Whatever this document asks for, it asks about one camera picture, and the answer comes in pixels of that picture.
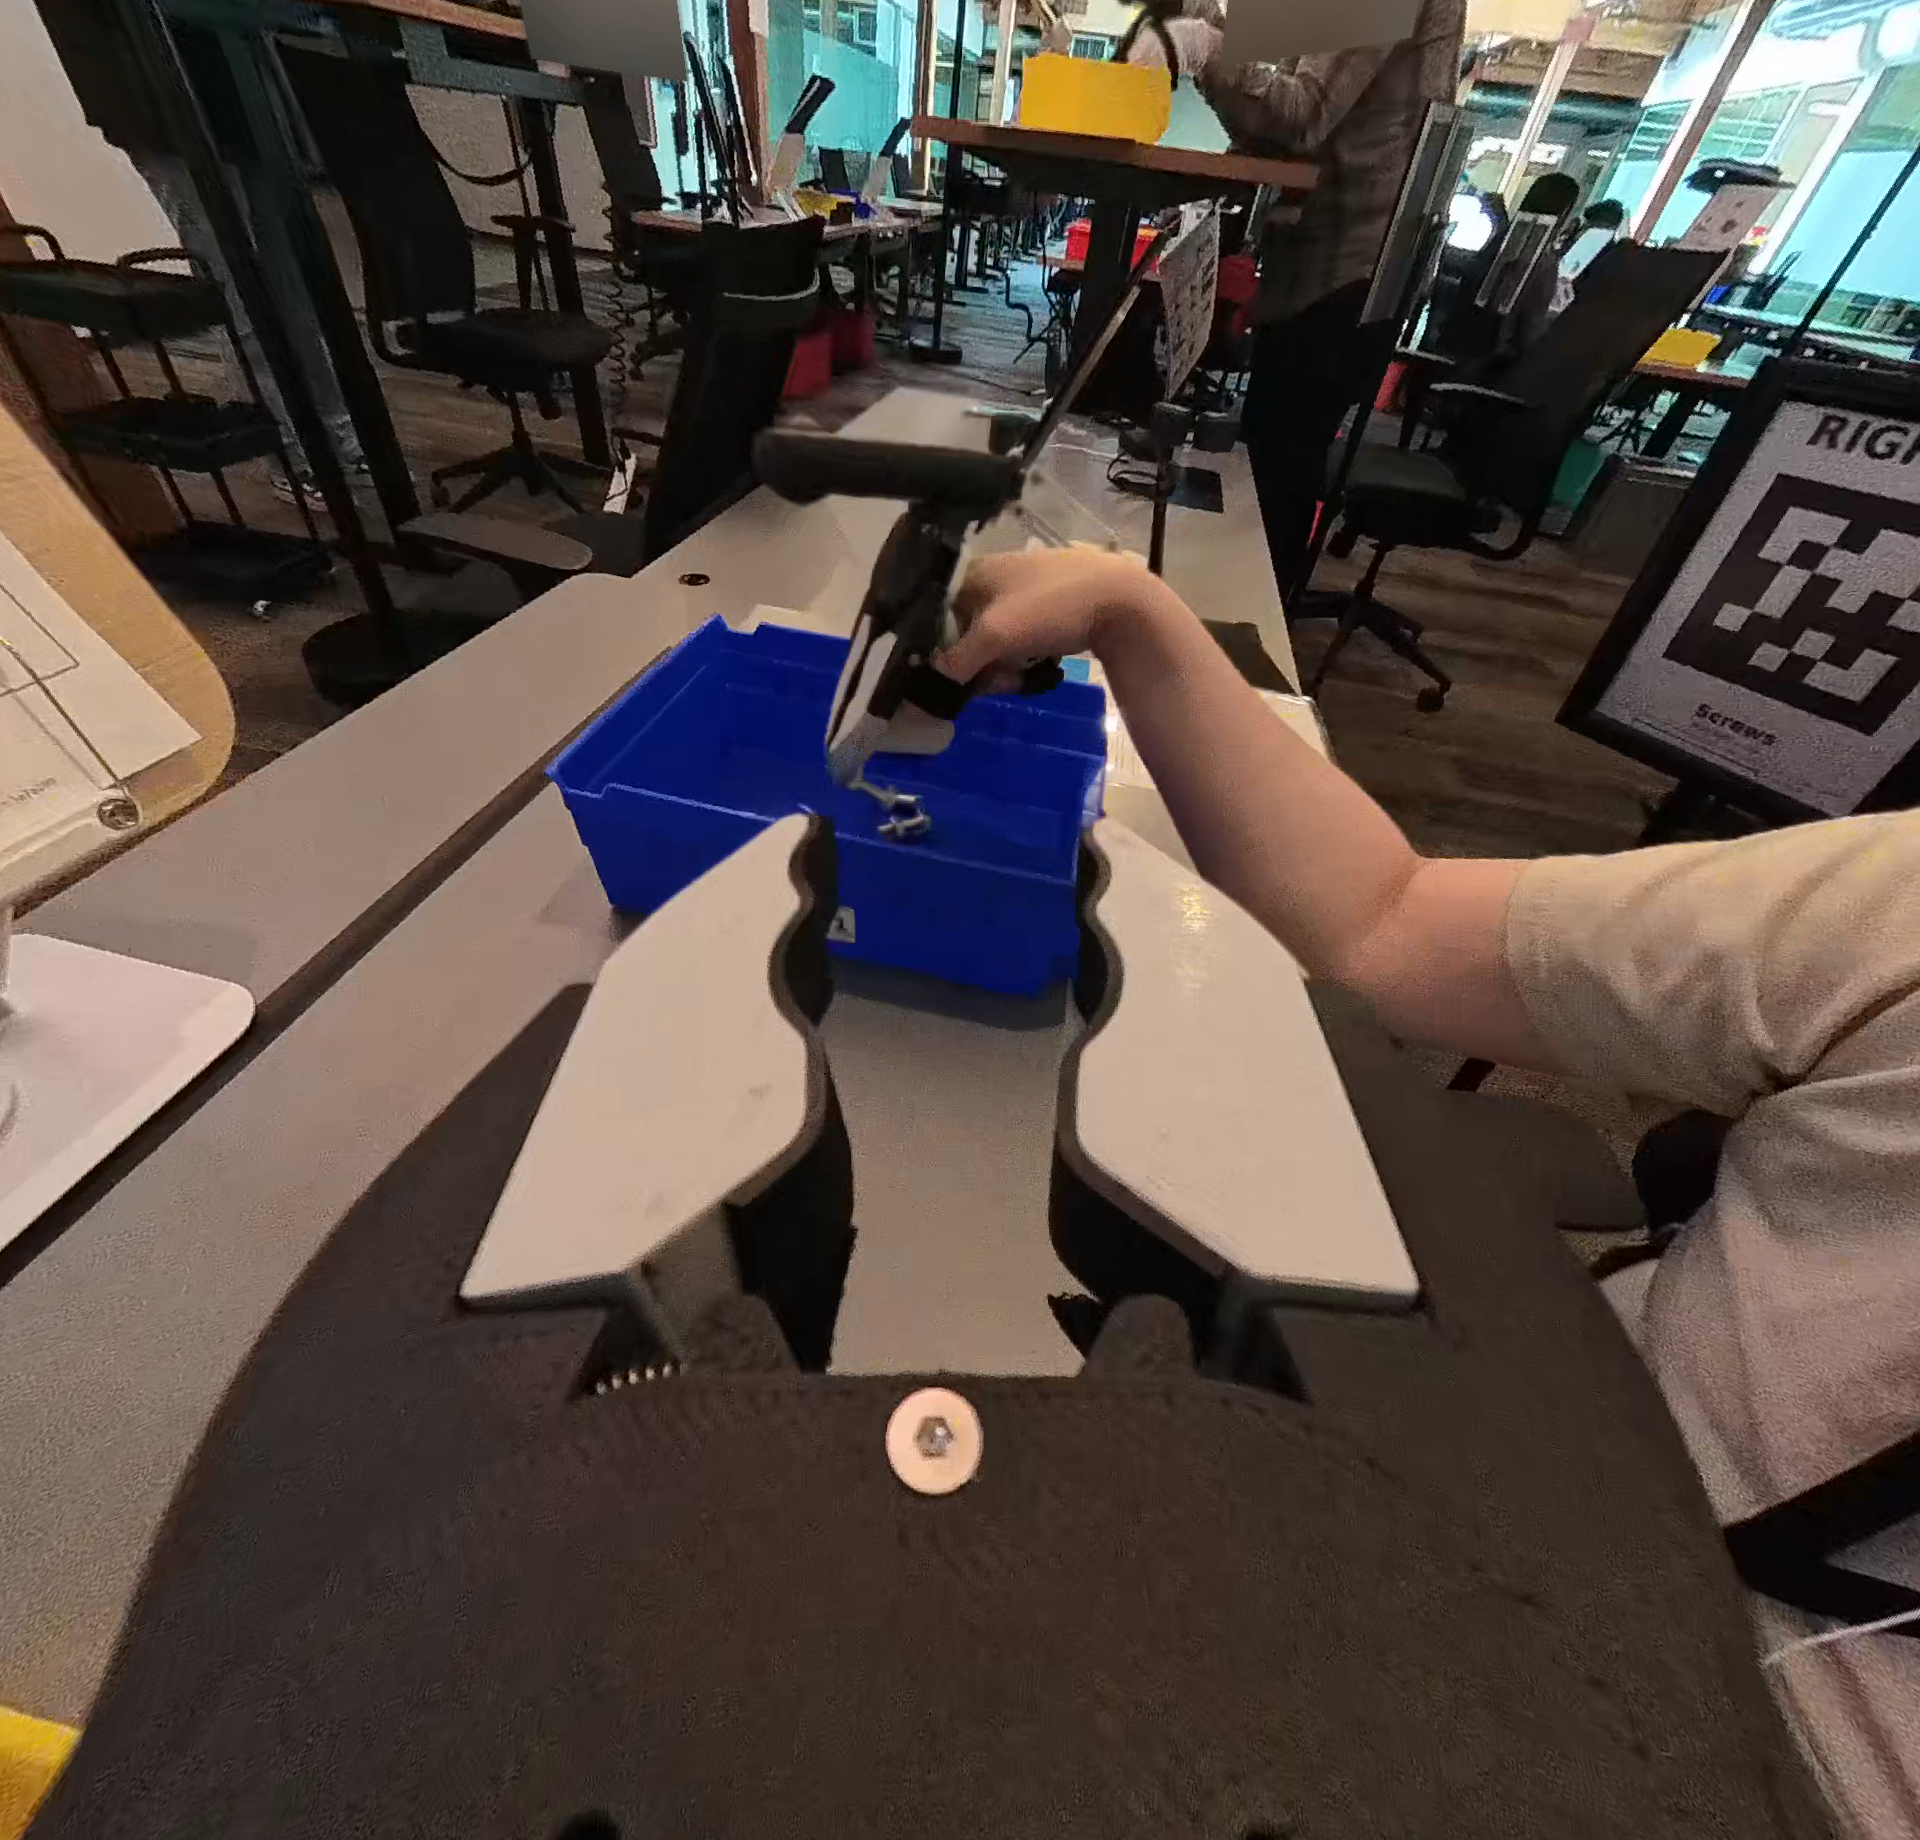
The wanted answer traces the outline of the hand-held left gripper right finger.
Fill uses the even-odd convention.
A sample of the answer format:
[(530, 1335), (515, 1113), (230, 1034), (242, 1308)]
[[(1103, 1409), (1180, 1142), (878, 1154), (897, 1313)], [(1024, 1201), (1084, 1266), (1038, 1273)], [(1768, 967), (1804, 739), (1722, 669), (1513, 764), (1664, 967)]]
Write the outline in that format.
[(1414, 1306), (1409, 1252), (1284, 943), (1109, 818), (1079, 877), (1061, 1168), (1207, 1281)]

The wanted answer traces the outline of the yellow plastic bin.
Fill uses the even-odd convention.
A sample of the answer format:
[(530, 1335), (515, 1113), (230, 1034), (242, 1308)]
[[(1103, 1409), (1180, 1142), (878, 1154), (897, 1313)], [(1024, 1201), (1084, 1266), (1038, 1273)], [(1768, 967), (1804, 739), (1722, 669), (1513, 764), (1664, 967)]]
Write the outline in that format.
[(1152, 148), (1171, 125), (1172, 80), (1166, 67), (1033, 52), (1021, 70), (1017, 125)]
[(25, 1835), (77, 1740), (79, 1731), (59, 1720), (43, 1720), (6, 1705), (0, 1709), (2, 1839)]

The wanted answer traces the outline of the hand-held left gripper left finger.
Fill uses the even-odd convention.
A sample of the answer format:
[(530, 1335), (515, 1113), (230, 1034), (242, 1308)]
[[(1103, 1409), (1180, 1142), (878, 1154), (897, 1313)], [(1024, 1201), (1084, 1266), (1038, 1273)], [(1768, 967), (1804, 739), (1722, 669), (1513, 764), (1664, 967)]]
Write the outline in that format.
[(788, 814), (601, 967), (460, 1281), (486, 1312), (701, 1315), (744, 1287), (726, 1210), (823, 1142), (829, 820)]

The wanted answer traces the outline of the blue plastic bin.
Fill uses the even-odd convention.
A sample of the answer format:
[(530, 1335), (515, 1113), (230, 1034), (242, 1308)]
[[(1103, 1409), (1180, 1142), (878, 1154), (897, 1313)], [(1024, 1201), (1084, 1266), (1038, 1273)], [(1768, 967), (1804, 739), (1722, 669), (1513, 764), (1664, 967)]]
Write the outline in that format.
[(1038, 699), (973, 701), (932, 757), (878, 755), (877, 784), (929, 827), (878, 832), (873, 798), (833, 784), (826, 725), (848, 641), (709, 620), (549, 764), (613, 908), (644, 914), (786, 814), (837, 847), (845, 958), (1006, 997), (1068, 982), (1079, 953), (1077, 864), (1099, 817), (1103, 690), (1068, 676)]

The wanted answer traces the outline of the person's right hand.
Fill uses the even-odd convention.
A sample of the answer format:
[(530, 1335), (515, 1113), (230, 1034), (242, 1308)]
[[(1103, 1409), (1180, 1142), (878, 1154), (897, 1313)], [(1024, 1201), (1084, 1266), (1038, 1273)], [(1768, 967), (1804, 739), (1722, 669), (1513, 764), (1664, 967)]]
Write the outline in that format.
[(951, 598), (932, 667), (947, 680), (1014, 693), (1042, 664), (1118, 660), (1172, 629), (1186, 604), (1143, 562), (1070, 546), (973, 558)]

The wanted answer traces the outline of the red storage box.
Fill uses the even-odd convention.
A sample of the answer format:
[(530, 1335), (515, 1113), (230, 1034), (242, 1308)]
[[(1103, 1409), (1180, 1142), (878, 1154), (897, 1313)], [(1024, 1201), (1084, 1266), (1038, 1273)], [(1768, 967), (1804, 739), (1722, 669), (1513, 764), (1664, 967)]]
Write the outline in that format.
[(868, 308), (823, 308), (792, 343), (779, 398), (809, 403), (847, 372), (877, 365), (877, 316)]

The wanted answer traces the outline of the black pole stand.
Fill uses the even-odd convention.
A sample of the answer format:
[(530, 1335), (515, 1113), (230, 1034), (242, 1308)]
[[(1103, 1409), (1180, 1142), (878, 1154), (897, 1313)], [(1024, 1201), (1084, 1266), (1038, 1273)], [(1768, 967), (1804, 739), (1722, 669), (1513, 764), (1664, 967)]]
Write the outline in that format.
[(1117, 457), (1107, 462), (1107, 483), (1122, 495), (1150, 506), (1147, 566), (1163, 577), (1168, 519), (1172, 507), (1193, 513), (1224, 509), (1224, 483), (1217, 470), (1193, 464), (1187, 449), (1199, 455), (1232, 452), (1234, 414), (1207, 411), (1195, 406), (1159, 403), (1145, 423), (1122, 426)]

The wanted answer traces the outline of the person's beige shirt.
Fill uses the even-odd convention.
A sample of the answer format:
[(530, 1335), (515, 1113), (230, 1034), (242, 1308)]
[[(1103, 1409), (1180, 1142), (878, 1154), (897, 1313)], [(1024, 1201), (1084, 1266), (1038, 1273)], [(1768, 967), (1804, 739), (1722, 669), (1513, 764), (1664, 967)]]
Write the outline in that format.
[(1507, 956), (1552, 1060), (1724, 1122), (1706, 1200), (1601, 1283), (1720, 1528), (1914, 1489), (1915, 813), (1542, 862)]

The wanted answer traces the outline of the black utility cart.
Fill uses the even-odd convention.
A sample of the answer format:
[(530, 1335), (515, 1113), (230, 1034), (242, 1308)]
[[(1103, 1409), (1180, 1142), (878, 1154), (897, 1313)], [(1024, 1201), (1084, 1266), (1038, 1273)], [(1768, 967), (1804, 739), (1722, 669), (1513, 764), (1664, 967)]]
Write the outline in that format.
[(114, 262), (68, 255), (36, 226), (4, 226), (2, 313), (59, 329), (102, 369), (102, 398), (53, 401), (52, 429), (67, 455), (116, 460), (158, 480), (173, 506), (167, 531), (128, 538), (134, 566), (196, 600), (268, 618), (308, 600), (333, 575), (316, 513), (297, 504), (299, 531), (253, 524), (228, 472), (266, 462), (293, 483), (275, 411), (251, 371), (247, 397), (188, 387), (171, 347), (212, 339), (233, 344), (228, 297), (184, 249), (146, 249)]

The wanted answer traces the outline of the black framed marker sign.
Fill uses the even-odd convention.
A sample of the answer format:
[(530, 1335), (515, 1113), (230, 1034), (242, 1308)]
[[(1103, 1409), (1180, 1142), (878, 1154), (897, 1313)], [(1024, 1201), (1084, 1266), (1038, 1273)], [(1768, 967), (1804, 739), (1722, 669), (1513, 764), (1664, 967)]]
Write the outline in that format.
[(1670, 779), (1641, 845), (1915, 808), (1915, 365), (1752, 378), (1557, 725)]

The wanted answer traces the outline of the wooden high table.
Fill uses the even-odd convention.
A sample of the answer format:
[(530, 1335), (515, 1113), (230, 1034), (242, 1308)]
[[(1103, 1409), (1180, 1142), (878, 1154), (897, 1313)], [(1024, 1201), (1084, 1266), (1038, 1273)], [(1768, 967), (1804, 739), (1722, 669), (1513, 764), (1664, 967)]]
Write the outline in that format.
[(919, 146), (947, 151), (942, 240), (957, 221), (957, 182), (968, 157), (983, 158), (1021, 187), (1091, 202), (1088, 251), (1073, 308), (1070, 358), (1077, 358), (1115, 313), (1136, 264), (1136, 236), (1145, 216), (1242, 189), (1271, 191), (1287, 213), (1297, 213), (1319, 177), (1313, 165), (1284, 158), (1143, 146), (932, 113), (912, 116), (909, 130)]

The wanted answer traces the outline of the black office chair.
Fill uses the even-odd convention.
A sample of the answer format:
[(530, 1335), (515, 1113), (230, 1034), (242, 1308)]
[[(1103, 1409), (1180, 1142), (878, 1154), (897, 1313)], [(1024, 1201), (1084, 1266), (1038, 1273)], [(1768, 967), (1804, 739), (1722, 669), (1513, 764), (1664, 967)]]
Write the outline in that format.
[(755, 442), (773, 429), (792, 350), (819, 308), (823, 240), (823, 218), (704, 226), (704, 276), (637, 509), (546, 524), (426, 513), (400, 527), (398, 548), (492, 563), (523, 600), (572, 577), (632, 579), (671, 554), (756, 487)]
[(542, 255), (572, 236), (569, 221), (508, 214), (494, 222), (512, 238), (516, 307), (439, 316), (428, 307), (434, 291), (474, 291), (469, 251), (454, 255), (447, 229), (354, 221), (369, 334), (383, 362), (478, 387), (509, 414), (508, 444), (428, 474), (432, 507), (468, 513), (518, 485), (530, 498), (550, 495), (577, 513), (583, 504), (574, 485), (608, 483), (613, 472), (541, 447), (526, 424), (523, 401), (558, 421), (561, 386), (595, 376), (614, 339), (586, 316), (532, 307)]
[(1577, 282), (1563, 308), (1508, 369), (1486, 379), (1444, 379), (1428, 391), (1437, 439), (1422, 445), (1351, 439), (1339, 455), (1319, 524), (1324, 558), (1368, 562), (1351, 590), (1306, 588), (1287, 623), (1331, 623), (1306, 676), (1316, 699), (1336, 663), (1361, 636), (1413, 667), (1414, 703), (1444, 709), (1452, 676), (1420, 645), (1422, 623), (1379, 596), (1392, 553), (1434, 550), (1507, 563), (1541, 531), (1559, 467), (1601, 403), (1637, 369), (1661, 334), (1719, 279), (1729, 246), (1683, 249), (1621, 243)]

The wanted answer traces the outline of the person's right forearm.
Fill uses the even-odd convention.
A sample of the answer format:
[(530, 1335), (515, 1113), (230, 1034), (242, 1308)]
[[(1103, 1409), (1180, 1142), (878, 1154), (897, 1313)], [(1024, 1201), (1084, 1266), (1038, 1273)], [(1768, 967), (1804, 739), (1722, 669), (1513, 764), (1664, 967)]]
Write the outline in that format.
[(1514, 862), (1419, 852), (1293, 733), (1162, 581), (1118, 566), (1091, 649), (1198, 871), (1394, 1034), (1548, 1060), (1507, 958)]

